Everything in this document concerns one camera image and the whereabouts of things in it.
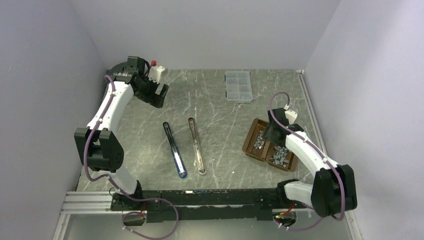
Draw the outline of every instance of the metal tool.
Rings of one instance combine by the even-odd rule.
[[[188,125],[191,130],[191,135],[193,136],[193,142],[194,142],[193,147],[194,147],[194,154],[196,155],[198,172],[200,175],[205,175],[206,167],[202,157],[202,150],[200,148],[199,135],[198,135],[198,132],[196,131],[196,122],[192,117],[188,119]]]
[[[171,128],[169,123],[163,123],[163,129],[165,130],[166,137],[168,137],[169,145],[171,146],[171,154],[175,162],[176,170],[180,178],[187,177],[186,166],[184,166],[183,158],[180,155],[177,144],[175,143],[174,137],[171,133]]]

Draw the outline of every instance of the white wall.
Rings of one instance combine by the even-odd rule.
[[[0,6],[0,239],[48,240],[106,69],[68,0]]]
[[[71,0],[106,67],[304,69],[340,0]]]
[[[305,70],[366,240],[424,239],[423,23],[422,0],[342,0]]]

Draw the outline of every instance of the marble table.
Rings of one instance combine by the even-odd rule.
[[[115,135],[125,152],[123,165],[144,190],[275,188],[278,182],[288,179],[312,183],[312,176],[302,163],[295,172],[286,172],[242,151],[253,119],[268,121],[269,101],[278,91],[290,94],[290,108],[298,112],[296,123],[317,142],[296,71],[249,70],[253,101],[244,104],[227,101],[225,71],[169,70],[161,80],[169,85],[163,108],[154,108],[135,97],[129,101]],[[286,101],[285,96],[279,96],[273,106],[281,108]],[[190,117],[196,119],[207,168],[203,176],[193,165]],[[169,122],[187,168],[184,179],[178,177],[163,122]],[[82,173],[77,191],[107,191],[110,187],[105,179],[89,182]]]

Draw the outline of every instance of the transparent container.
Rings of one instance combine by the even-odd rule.
[[[251,77],[248,71],[226,71],[226,99],[231,103],[248,104],[252,101]]]

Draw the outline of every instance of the brown tray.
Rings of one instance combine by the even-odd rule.
[[[243,152],[254,159],[257,159],[261,162],[266,162],[269,165],[276,167],[278,169],[294,172],[296,169],[296,166],[298,165],[299,158],[294,155],[292,152],[289,152],[287,154],[287,159],[289,160],[289,163],[286,165],[286,167],[283,167],[282,165],[275,164],[271,161],[271,157],[276,153],[276,150],[274,147],[276,145],[270,141],[268,141],[266,138],[263,137],[264,145],[262,149],[256,149],[255,141],[259,136],[260,131],[264,131],[267,127],[268,122],[261,120],[259,118],[255,118],[252,122],[252,125],[250,126],[249,132],[247,134],[246,140],[243,144]]]

